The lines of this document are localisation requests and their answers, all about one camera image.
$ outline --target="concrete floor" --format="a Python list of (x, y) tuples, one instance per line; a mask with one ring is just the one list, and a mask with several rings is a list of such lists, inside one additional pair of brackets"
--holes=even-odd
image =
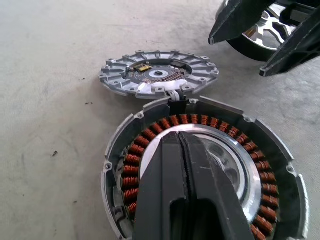
[(101, 195), (104, 153), (147, 101), (107, 91), (97, 75), (108, 58), (173, 49), (210, 57), (219, 81), (201, 94), (259, 117), (287, 144), (308, 188), (308, 239), (319, 239), (320, 59), (260, 77), (260, 62), (208, 45), (220, 2), (1, 1), (1, 239), (115, 239)]

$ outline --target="metal rim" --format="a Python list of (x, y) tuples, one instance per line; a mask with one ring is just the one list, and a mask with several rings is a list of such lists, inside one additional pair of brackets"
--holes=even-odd
[(183, 124), (163, 131), (145, 149), (139, 166), (139, 178), (143, 177), (161, 139), (170, 132), (192, 133), (201, 139), (218, 143), (232, 155), (240, 175), (240, 184), (236, 193), (243, 207), (244, 214), (248, 222), (251, 223), (259, 210), (262, 195), (258, 170), (248, 152), (235, 139), (218, 129), (201, 124)]
[(260, 20), (242, 35), (259, 47), (275, 52), (278, 49), (277, 47), (265, 45), (265, 31), (271, 33), (277, 43), (281, 45), (295, 30), (295, 27), (279, 21), (280, 14), (284, 9), (285, 7), (278, 4), (271, 5), (266, 11), (263, 11)]

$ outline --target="gray concrete ground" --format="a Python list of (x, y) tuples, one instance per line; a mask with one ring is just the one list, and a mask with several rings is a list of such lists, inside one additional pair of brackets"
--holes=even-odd
[(287, 144), (308, 188), (308, 239), (319, 239), (320, 59), (260, 77), (260, 62), (208, 45), (220, 2), (0, 2), (1, 239), (115, 239), (101, 195), (104, 153), (147, 101), (107, 91), (97, 74), (108, 58), (172, 49), (210, 57), (220, 77), (201, 94), (259, 117)]

